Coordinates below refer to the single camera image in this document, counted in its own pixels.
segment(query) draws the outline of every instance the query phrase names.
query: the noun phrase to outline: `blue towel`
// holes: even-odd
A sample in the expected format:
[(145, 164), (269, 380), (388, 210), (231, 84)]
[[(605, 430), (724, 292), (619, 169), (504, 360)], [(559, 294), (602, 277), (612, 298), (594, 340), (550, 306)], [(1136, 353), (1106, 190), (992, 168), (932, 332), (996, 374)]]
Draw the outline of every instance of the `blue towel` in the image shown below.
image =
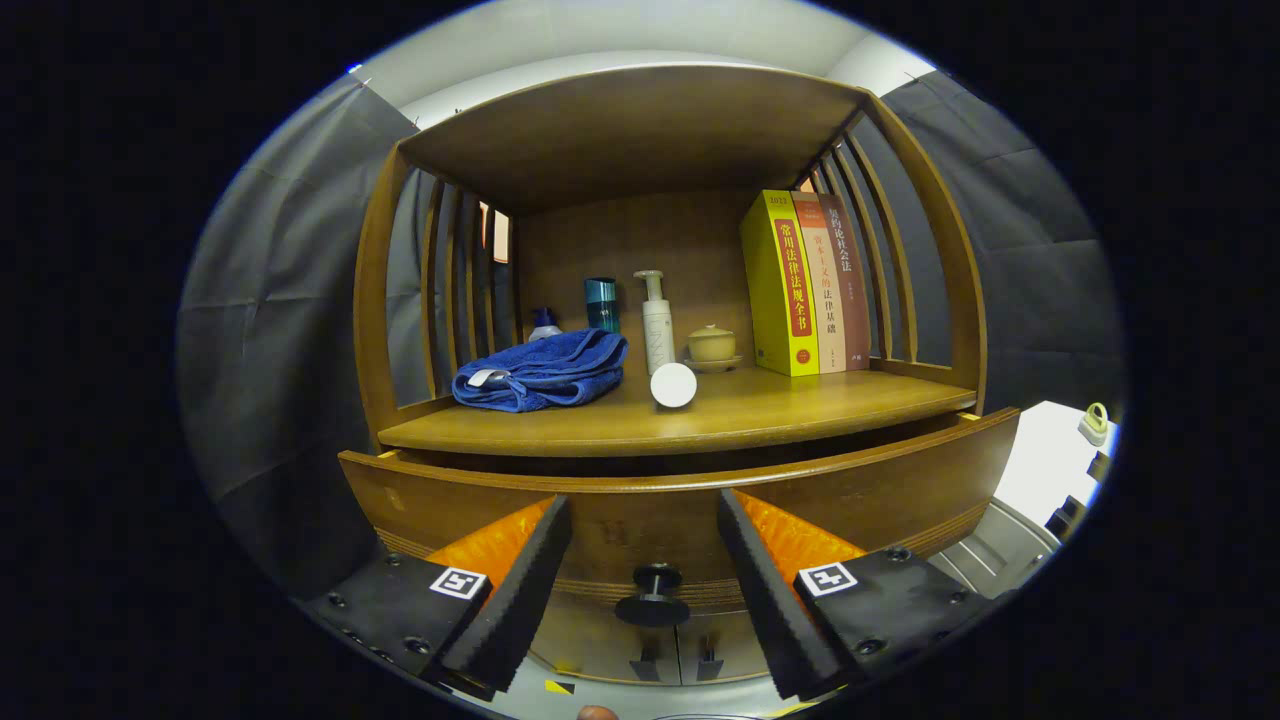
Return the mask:
[[(627, 338), (598, 328), (561, 333), (467, 363), (453, 377), (453, 397), (472, 407), (529, 413), (585, 405), (622, 382)], [(480, 387), (467, 384), (481, 370)]]

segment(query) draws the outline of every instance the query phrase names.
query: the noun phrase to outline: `white pump bottle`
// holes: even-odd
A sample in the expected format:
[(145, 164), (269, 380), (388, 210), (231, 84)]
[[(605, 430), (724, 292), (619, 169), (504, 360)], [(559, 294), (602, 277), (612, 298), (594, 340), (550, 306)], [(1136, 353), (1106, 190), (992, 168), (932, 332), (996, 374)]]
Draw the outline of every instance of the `white pump bottle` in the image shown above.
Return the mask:
[(676, 347), (671, 332), (671, 302), (662, 299), (662, 270), (639, 270), (635, 277), (649, 286), (649, 300), (643, 305), (644, 352), (649, 374), (676, 361)]

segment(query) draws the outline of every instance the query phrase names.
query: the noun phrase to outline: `shelf board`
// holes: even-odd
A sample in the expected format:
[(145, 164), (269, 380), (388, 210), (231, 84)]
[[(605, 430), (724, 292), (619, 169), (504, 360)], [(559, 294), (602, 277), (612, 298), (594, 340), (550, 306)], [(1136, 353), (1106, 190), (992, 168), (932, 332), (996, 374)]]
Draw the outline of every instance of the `shelf board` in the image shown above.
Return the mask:
[(876, 370), (788, 378), (762, 368), (698, 375), (698, 395), (660, 407), (632, 373), (595, 402), (535, 413), (453, 405), (378, 433), (393, 447), (513, 455), (678, 455), (869, 430), (973, 406), (972, 389)]
[(658, 191), (790, 188), (865, 96), (769, 68), (621, 68), (503, 95), (401, 150), (515, 215)]

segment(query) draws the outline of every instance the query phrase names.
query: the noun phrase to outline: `ceiling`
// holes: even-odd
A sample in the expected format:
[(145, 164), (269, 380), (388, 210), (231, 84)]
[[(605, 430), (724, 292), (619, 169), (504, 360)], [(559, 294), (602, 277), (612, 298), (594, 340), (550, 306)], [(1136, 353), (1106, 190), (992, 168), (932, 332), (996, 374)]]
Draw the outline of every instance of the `ceiling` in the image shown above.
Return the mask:
[(826, 76), (868, 35), (799, 0), (495, 0), (406, 37), (355, 74), (403, 109), (506, 68), (618, 50), (700, 53)]

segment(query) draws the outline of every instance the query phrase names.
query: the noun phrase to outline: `white round container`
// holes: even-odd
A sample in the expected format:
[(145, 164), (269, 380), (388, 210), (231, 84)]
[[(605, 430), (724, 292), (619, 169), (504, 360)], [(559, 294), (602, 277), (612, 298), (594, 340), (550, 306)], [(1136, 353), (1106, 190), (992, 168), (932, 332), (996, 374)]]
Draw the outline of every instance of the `white round container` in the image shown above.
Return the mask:
[(667, 363), (654, 370), (649, 378), (649, 392), (659, 405), (684, 407), (698, 392), (698, 378), (694, 372), (680, 363)]

